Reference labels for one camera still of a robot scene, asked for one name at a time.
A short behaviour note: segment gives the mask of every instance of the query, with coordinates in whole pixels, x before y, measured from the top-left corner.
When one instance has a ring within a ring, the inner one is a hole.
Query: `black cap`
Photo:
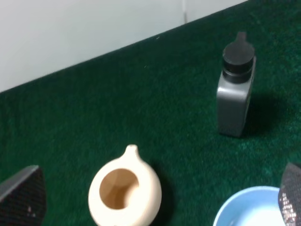
[[[232,83],[243,83],[252,74],[255,50],[246,41],[246,33],[238,32],[236,40],[223,51],[223,76]]]

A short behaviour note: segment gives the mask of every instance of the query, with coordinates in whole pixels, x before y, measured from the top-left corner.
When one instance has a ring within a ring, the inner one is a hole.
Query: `white ceramic vessel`
[[[136,145],[105,164],[88,194],[91,216],[98,226],[149,226],[161,205],[161,184]]]

